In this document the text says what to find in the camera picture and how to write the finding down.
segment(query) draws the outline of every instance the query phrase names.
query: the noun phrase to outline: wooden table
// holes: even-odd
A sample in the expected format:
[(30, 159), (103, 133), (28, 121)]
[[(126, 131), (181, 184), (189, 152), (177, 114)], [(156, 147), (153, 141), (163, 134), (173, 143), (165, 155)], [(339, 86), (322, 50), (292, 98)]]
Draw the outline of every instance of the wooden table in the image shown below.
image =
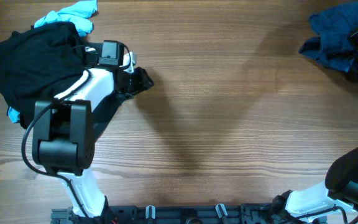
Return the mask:
[[(1, 0), (0, 41), (72, 4), (43, 2)], [(310, 14), (340, 2), (100, 1), (88, 40), (125, 42), (155, 80), (96, 143), (92, 167), (109, 203), (270, 202), (323, 181), (358, 146), (358, 85), (298, 49), (314, 35)], [(24, 130), (6, 108), (0, 95), (0, 223), (48, 223), (70, 201), (57, 180), (26, 168)]]

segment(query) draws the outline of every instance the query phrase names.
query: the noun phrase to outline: dark blue cloth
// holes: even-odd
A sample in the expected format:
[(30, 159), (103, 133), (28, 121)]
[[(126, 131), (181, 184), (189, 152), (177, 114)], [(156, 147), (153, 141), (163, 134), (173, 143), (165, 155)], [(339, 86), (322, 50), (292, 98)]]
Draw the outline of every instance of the dark blue cloth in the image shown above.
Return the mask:
[(312, 37), (299, 50), (321, 65), (348, 72), (353, 58), (329, 58), (328, 55), (354, 50), (347, 37), (358, 28), (358, 2), (341, 4), (309, 18), (313, 31), (319, 37)]

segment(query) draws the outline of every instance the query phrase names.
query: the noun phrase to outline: blue cloth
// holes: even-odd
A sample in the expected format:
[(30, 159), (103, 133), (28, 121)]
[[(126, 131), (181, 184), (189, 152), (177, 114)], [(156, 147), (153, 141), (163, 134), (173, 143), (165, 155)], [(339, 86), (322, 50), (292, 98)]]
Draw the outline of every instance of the blue cloth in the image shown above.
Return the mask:
[(35, 22), (34, 27), (40, 27), (58, 21), (72, 22), (80, 37), (90, 34), (93, 24), (87, 20), (98, 10), (98, 1), (80, 1), (70, 7), (61, 9), (58, 12), (51, 11), (43, 18)]
[(313, 14), (309, 22), (319, 37), (307, 40), (299, 53), (325, 67), (348, 72), (354, 59), (340, 57), (329, 59), (327, 56), (331, 53), (353, 50), (347, 37), (358, 28), (358, 2), (341, 4), (319, 14)]
[(11, 107), (9, 107), (7, 115), (9, 116), (9, 119), (12, 121), (12, 123), (18, 123), (20, 121), (20, 112)]

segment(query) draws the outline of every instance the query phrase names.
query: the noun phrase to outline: light blue cloth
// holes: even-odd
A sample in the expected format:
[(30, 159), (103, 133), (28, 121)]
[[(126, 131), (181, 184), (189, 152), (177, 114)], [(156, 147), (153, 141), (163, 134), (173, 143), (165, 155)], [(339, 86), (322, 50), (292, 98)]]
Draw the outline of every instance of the light blue cloth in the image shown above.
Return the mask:
[(13, 109), (12, 107), (9, 107), (7, 115), (9, 116), (9, 119), (12, 121), (12, 123), (18, 123), (20, 121), (20, 112)]
[(98, 10), (98, 1), (80, 1), (70, 7), (61, 9), (58, 12), (51, 11), (43, 18), (35, 22), (34, 27), (40, 27), (44, 24), (53, 22), (72, 22), (77, 29), (80, 37), (90, 34), (93, 30), (93, 24), (87, 18), (91, 17)]

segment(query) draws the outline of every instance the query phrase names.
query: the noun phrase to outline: black cloth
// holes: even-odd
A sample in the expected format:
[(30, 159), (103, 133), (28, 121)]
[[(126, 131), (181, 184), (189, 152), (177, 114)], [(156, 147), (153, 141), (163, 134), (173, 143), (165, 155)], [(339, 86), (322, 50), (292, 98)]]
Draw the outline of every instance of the black cloth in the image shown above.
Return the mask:
[(52, 99), (82, 76), (83, 44), (72, 22), (13, 32), (0, 43), (0, 93), (20, 112), (23, 128), (33, 120), (38, 99)]

